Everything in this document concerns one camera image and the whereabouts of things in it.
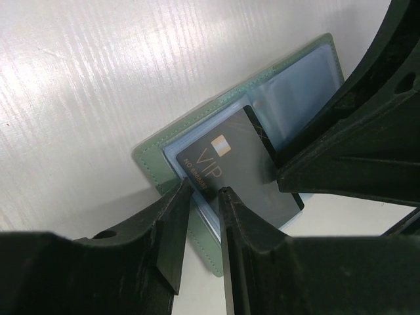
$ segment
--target black card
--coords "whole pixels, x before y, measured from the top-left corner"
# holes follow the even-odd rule
[[[216,213],[219,189],[230,186],[248,208],[280,228],[303,202],[279,192],[274,154],[252,107],[245,106],[180,152],[177,161]]]

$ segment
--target hole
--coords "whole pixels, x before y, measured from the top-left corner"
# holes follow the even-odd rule
[[[111,231],[111,230],[106,230],[106,231],[99,232],[92,239],[97,240],[97,239],[100,239],[100,238],[112,238],[116,235],[117,235],[117,232],[114,232],[114,231]]]
[[[399,82],[399,84],[397,84],[394,90],[395,94],[401,94],[401,93],[405,93],[411,90],[414,85],[414,80],[415,80],[415,73],[410,72]]]

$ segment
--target white wooden surface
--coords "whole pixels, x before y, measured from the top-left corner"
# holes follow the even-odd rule
[[[93,236],[158,195],[133,148],[331,32],[348,76],[390,0],[0,0],[0,229]],[[314,196],[293,235],[380,234],[407,208]],[[187,242],[173,314],[226,314]]]

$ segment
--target card holder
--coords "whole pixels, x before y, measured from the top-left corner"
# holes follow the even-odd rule
[[[275,149],[305,126],[343,83],[330,34],[257,74],[140,144],[133,158],[160,194],[179,180],[167,153],[174,144],[191,141],[193,129],[230,108],[252,105]],[[206,266],[222,276],[218,237],[192,202],[188,235]]]

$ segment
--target stitched edge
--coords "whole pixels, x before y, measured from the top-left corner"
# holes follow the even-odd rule
[[[203,116],[205,116],[207,113],[211,112],[212,110],[214,110],[215,108],[218,107],[222,107],[223,105],[225,105],[227,102],[229,102],[232,98],[234,98],[235,96],[238,96],[241,92],[246,91],[246,89],[252,85],[255,84],[256,82],[263,80],[265,78],[267,78],[268,76],[272,75],[272,74],[278,74],[281,71],[284,70],[284,67],[290,63],[295,63],[297,62],[302,55],[306,54],[308,51],[311,51],[315,48],[316,45],[319,45],[319,43],[322,43],[324,41],[327,41],[330,46],[333,48],[333,57],[334,57],[334,61],[335,61],[335,65],[337,70],[339,71],[340,75],[340,81],[343,82],[343,73],[340,67],[340,63],[338,61],[338,56],[337,56],[337,51],[334,45],[334,42],[332,41],[331,38],[331,34],[325,35],[325,37],[313,42],[312,44],[309,45],[308,48],[303,49],[300,51],[299,54],[295,55],[294,59],[290,59],[286,60],[284,62],[282,62],[280,65],[277,65],[276,68],[274,68],[274,66],[270,67],[269,69],[265,70],[268,73],[262,75],[261,77],[258,77],[257,79],[250,79],[248,82],[243,83],[243,85],[236,91],[234,92],[232,95],[230,95],[228,98],[224,99],[222,102],[218,102],[217,104],[215,104],[214,106],[212,106],[211,108],[209,108],[208,110],[206,110],[204,113],[201,113],[199,116],[191,119],[190,121],[187,121],[184,125],[178,127],[176,130],[174,130],[172,133],[170,133],[169,135],[164,136],[163,138],[161,138],[160,140],[152,143],[149,147],[147,147],[146,149],[144,149],[143,151],[141,151],[140,153],[135,154],[135,156],[138,156],[142,162],[142,164],[145,166],[145,168],[147,169],[147,171],[150,173],[150,175],[152,176],[154,182],[157,184],[157,187],[160,189],[161,192],[163,192],[162,186],[161,184],[158,182],[158,180],[156,179],[154,173],[152,172],[152,170],[149,168],[149,166],[147,166],[145,160],[143,159],[142,155],[144,153],[146,153],[149,149],[153,148],[154,146],[157,146],[159,143],[161,143],[162,141],[172,137],[174,134],[178,133],[180,130],[184,129],[185,127],[189,126],[190,124],[194,123],[195,121],[199,120],[200,118],[202,118]],[[198,241],[197,237],[194,235],[194,233],[188,228],[188,231],[190,233],[190,235],[193,237],[194,241],[197,243],[197,245],[199,246],[199,248],[201,249],[201,251],[204,253],[204,255],[206,256],[206,258],[209,260],[209,262],[211,263],[211,265],[213,266],[213,268],[219,273],[221,274],[221,271],[217,269],[217,267],[215,266],[214,262],[211,260],[211,258],[209,257],[209,255],[206,253],[205,249],[201,246],[201,243]]]

